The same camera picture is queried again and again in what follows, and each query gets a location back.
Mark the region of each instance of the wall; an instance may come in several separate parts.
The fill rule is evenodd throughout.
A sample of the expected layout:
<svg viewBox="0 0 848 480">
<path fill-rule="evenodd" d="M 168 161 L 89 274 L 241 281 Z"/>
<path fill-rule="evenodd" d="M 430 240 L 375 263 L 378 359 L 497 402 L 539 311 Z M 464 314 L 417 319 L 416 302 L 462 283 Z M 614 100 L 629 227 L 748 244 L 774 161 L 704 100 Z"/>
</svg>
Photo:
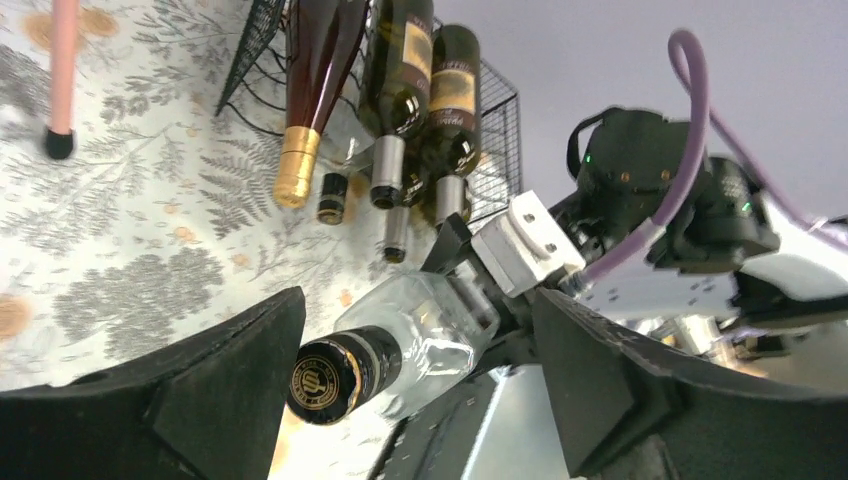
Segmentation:
<svg viewBox="0 0 848 480">
<path fill-rule="evenodd" d="M 713 104 L 781 185 L 811 213 L 848 213 L 848 2 L 435 2 L 519 88 L 525 185 L 546 204 L 573 191 L 564 150 L 583 118 L 611 104 L 688 116 L 666 51 L 686 27 L 706 51 Z M 715 135 L 710 148 L 726 151 Z"/>
</svg>

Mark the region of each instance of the pink pole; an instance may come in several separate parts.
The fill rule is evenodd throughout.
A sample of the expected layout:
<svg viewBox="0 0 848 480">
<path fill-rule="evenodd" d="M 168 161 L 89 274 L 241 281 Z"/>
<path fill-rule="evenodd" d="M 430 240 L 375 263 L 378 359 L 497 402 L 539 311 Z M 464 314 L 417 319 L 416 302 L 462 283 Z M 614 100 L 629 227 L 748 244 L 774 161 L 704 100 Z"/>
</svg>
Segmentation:
<svg viewBox="0 0 848 480">
<path fill-rule="evenodd" d="M 50 38 L 51 114 L 45 147 L 54 160 L 64 160 L 74 150 L 71 105 L 76 70 L 79 0 L 53 0 Z"/>
</svg>

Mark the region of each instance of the glass bottle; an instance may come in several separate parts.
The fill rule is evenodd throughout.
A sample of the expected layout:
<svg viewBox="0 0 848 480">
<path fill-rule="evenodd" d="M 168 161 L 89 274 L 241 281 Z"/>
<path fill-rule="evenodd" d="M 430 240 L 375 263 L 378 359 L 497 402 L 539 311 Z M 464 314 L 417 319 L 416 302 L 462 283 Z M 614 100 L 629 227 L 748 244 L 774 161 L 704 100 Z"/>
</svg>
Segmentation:
<svg viewBox="0 0 848 480">
<path fill-rule="evenodd" d="M 356 108 L 361 94 L 366 49 L 367 41 L 363 40 L 318 145 L 318 163 L 327 173 L 321 181 L 317 218 L 325 225 L 341 225 L 347 203 L 348 179 L 351 174 L 370 166 L 374 156 L 374 137 L 362 126 Z"/>
<path fill-rule="evenodd" d="M 319 142 L 362 36 L 367 0 L 293 0 L 287 38 L 286 130 L 274 199 L 309 198 Z"/>
<path fill-rule="evenodd" d="M 461 212 L 463 180 L 481 153 L 480 44 L 467 27 L 445 25 L 433 35 L 429 110 L 422 156 L 436 177 L 436 204 Z"/>
<path fill-rule="evenodd" d="M 382 210 L 400 202 L 406 141 L 427 118 L 432 28 L 433 0 L 382 0 L 375 7 L 359 118 L 377 137 L 370 195 Z"/>
<path fill-rule="evenodd" d="M 445 204 L 437 203 L 437 189 L 434 188 L 433 183 L 428 184 L 428 188 L 425 190 L 422 195 L 421 203 L 419 208 L 421 209 L 421 214 L 424 217 L 424 220 L 427 221 L 433 228 L 439 230 L 442 228 L 442 224 L 445 223 L 445 220 L 454 213 L 458 213 L 462 220 L 468 224 L 471 222 L 471 216 L 473 214 L 472 210 L 472 199 L 471 199 L 471 189 L 468 185 L 468 179 L 463 180 L 462 187 L 462 200 L 460 205 L 462 208 L 459 210 L 452 210 L 450 207 L 455 206 L 457 202 L 452 202 L 445 206 Z"/>
<path fill-rule="evenodd" d="M 393 277 L 342 314 L 335 333 L 300 348 L 288 406 L 318 425 L 367 402 L 387 420 L 403 419 L 471 373 L 499 323 L 473 279 Z"/>
<path fill-rule="evenodd" d="M 407 150 L 403 160 L 400 203 L 386 215 L 383 259 L 389 263 L 403 263 L 406 259 L 406 233 L 409 230 L 410 209 L 424 196 L 426 181 L 427 171 L 419 160 L 418 152 Z"/>
</svg>

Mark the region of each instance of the black motor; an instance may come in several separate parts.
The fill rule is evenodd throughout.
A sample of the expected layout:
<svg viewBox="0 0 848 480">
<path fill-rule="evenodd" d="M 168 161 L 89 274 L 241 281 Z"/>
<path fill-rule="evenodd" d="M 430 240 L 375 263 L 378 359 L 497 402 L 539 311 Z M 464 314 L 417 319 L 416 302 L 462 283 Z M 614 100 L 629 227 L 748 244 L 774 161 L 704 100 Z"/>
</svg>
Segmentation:
<svg viewBox="0 0 848 480">
<path fill-rule="evenodd" d="M 578 135 L 596 123 L 581 161 Z M 577 191 L 551 213 L 589 263 L 656 213 L 677 175 L 688 132 L 689 122 L 618 107 L 577 125 L 567 152 Z M 647 260 L 681 273 L 724 273 L 777 250 L 780 240 L 754 200 L 756 192 L 735 162 L 705 158 L 685 204 Z"/>
</svg>

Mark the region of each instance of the floral wallpaper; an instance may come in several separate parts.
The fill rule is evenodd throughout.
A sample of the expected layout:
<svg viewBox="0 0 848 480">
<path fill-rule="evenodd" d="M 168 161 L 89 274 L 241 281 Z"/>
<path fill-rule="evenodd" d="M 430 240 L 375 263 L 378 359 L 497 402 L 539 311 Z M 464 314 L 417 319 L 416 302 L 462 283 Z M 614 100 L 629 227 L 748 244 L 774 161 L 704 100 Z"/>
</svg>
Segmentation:
<svg viewBox="0 0 848 480">
<path fill-rule="evenodd" d="M 343 226 L 319 224 L 315 199 L 279 208 L 271 187 L 280 140 L 230 109 L 213 117 L 249 9 L 245 0 L 84 0 L 78 145 L 54 162 L 40 146 L 51 2 L 0 0 L 0 390 L 65 384 L 294 285 L 307 298 L 305 341 L 392 272 L 423 261 L 433 234 L 418 220 L 411 258 L 382 261 L 384 216 L 363 178 L 351 182 Z M 259 63 L 284 80 L 273 60 Z M 255 71 L 246 82 L 284 101 L 281 83 Z M 244 89 L 231 101 L 263 128 L 284 127 Z M 284 428 L 272 473 L 300 472 L 281 460 L 294 458 L 285 452 L 296 443 L 298 464 L 327 466 L 308 478 L 361 478 L 388 427 L 363 411 L 332 428 Z M 306 437 L 293 443 L 289 431 Z M 316 459 L 314 442 L 339 448 Z"/>
</svg>

